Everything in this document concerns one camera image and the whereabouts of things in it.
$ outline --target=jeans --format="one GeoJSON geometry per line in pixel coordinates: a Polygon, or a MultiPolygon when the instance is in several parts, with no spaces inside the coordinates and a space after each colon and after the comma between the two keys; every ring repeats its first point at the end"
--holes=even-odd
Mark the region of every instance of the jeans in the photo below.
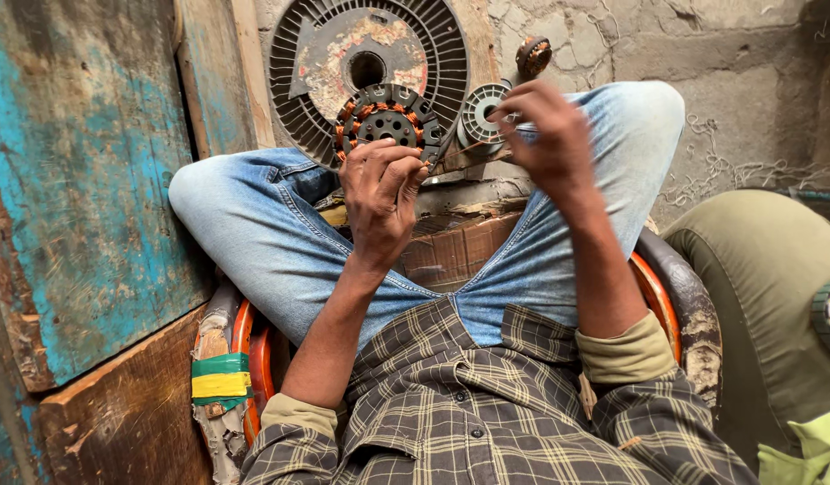
{"type": "MultiPolygon", "coordinates": [[[[597,187],[629,257],[678,144],[684,101],[661,82],[606,84],[567,98],[590,120],[597,187]]],[[[264,149],[184,167],[169,199],[211,259],[299,345],[352,252],[312,207],[337,186],[334,172],[298,149],[264,149]]],[[[507,303],[577,326],[575,290],[570,230],[535,190],[508,240],[448,296],[474,342],[488,346],[502,341],[507,303]]],[[[367,309],[358,350],[400,313],[442,296],[391,271],[367,309]]]]}

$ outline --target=olive green undershirt sleeve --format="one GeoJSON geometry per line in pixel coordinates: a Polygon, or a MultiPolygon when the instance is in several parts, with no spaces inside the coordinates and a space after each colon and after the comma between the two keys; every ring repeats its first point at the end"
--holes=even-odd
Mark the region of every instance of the olive green undershirt sleeve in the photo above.
{"type": "Polygon", "coordinates": [[[675,367],[667,334],[649,310],[645,318],[612,338],[576,332],[583,373],[595,384],[631,384],[652,380],[675,367]]]}
{"type": "Polygon", "coordinates": [[[276,393],[268,400],[265,411],[262,412],[261,423],[263,429],[272,424],[295,424],[334,439],[337,413],[333,409],[313,406],[276,393]]]}

